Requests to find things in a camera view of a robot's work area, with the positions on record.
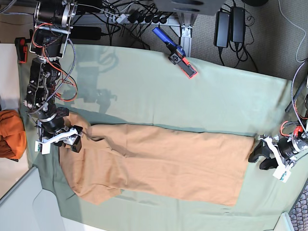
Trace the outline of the black power adapter right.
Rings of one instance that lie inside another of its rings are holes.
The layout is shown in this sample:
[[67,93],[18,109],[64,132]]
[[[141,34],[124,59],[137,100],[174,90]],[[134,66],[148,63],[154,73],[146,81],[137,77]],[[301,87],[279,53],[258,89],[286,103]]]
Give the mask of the black power adapter right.
[[230,41],[244,43],[245,10],[242,7],[232,7],[230,14]]

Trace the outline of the blue clamp at middle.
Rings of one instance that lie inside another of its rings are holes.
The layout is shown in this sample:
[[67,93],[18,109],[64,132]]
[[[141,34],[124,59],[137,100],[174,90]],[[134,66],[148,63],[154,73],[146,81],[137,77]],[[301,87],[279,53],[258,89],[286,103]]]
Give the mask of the blue clamp at middle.
[[191,79],[196,74],[196,69],[186,59],[186,53],[184,49],[176,44],[160,27],[155,27],[152,32],[166,45],[170,51],[168,59],[181,68],[185,75]]

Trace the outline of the black power adapter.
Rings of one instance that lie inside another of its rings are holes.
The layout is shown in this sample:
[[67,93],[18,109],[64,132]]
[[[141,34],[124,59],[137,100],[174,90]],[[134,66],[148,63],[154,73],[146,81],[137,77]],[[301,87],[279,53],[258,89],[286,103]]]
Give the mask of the black power adapter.
[[242,7],[232,7],[230,14],[230,41],[244,43],[245,10]]
[[218,11],[216,14],[214,45],[216,47],[227,48],[229,42],[230,14]]

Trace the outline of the green table cloth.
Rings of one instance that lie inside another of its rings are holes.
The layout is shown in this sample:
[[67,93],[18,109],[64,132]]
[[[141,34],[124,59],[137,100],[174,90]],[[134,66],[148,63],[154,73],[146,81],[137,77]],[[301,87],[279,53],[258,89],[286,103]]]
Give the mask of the green table cloth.
[[[245,136],[276,134],[290,100],[285,79],[190,59],[192,79],[160,52],[132,48],[76,45],[68,47],[61,66],[72,60],[77,98],[65,107],[91,124],[148,124],[195,132]],[[34,150],[37,131],[20,111],[27,133],[27,158],[36,166],[42,187],[55,194],[61,215],[108,231],[265,231],[292,208],[308,178],[308,159],[292,168],[286,183],[272,170],[248,164],[233,207],[188,202],[142,192],[123,191],[100,205],[76,196],[59,165],[58,150]]]

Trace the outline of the aluminium frame post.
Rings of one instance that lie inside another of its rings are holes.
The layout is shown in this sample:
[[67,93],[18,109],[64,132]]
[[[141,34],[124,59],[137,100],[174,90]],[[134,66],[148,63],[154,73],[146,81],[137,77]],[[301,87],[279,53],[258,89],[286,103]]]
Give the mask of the aluminium frame post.
[[191,56],[193,26],[197,18],[197,14],[193,13],[177,13],[180,24],[180,45],[183,47],[186,56]]

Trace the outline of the blue clamp at left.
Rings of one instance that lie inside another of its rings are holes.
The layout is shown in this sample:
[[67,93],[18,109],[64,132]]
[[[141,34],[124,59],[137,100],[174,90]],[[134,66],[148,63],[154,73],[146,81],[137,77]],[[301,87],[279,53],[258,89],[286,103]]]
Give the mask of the blue clamp at left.
[[18,37],[15,38],[14,44],[17,53],[17,60],[20,64],[27,63],[27,54],[28,54],[28,44],[31,42],[33,36],[33,29],[29,30],[30,38]]

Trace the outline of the grey plastic bin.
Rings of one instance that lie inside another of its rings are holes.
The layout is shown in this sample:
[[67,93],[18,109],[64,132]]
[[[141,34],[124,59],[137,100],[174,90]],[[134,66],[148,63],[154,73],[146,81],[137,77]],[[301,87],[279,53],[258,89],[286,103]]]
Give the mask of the grey plastic bin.
[[56,196],[42,188],[36,167],[0,199],[2,231],[64,231]]

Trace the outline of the light orange T-shirt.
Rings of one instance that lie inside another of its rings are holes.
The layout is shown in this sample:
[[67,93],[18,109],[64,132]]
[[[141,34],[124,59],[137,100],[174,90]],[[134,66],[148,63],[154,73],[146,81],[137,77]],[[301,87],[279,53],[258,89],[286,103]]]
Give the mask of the light orange T-shirt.
[[128,190],[233,206],[255,143],[233,134],[91,125],[75,113],[64,123],[84,133],[80,152],[59,149],[59,164],[72,191],[96,205]]

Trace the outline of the black power adapter left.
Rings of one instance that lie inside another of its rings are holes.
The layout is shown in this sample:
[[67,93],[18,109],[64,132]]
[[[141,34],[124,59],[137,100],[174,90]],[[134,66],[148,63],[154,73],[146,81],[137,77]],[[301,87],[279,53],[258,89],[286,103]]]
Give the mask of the black power adapter left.
[[230,14],[218,11],[216,14],[214,45],[216,47],[227,48],[229,42]]

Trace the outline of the black power brick on frame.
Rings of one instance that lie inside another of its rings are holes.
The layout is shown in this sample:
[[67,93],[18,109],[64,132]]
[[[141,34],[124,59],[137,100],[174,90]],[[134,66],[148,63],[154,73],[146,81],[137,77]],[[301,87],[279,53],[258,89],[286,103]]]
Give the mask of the black power brick on frame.
[[102,31],[99,27],[75,26],[70,33],[71,39],[100,40]]

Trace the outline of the dark orange cloth pile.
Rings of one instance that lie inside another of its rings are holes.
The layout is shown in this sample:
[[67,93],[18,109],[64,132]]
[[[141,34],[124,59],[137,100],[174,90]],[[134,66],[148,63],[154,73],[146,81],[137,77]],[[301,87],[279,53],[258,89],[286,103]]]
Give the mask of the dark orange cloth pile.
[[26,150],[26,132],[16,110],[0,112],[0,157],[19,160]]

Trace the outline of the blue clamp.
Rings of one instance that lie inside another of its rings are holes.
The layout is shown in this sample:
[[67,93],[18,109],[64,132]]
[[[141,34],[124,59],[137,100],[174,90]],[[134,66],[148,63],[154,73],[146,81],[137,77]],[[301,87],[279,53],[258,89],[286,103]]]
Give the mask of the blue clamp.
[[191,79],[196,74],[196,69],[186,59],[186,53],[184,49],[176,44],[160,27],[155,27],[152,32],[166,45],[170,51],[168,59],[181,68],[185,75]]
[[20,64],[27,63],[27,54],[28,54],[28,44],[31,42],[33,36],[33,29],[29,30],[30,38],[18,37],[15,38],[14,44],[17,53],[17,60]]

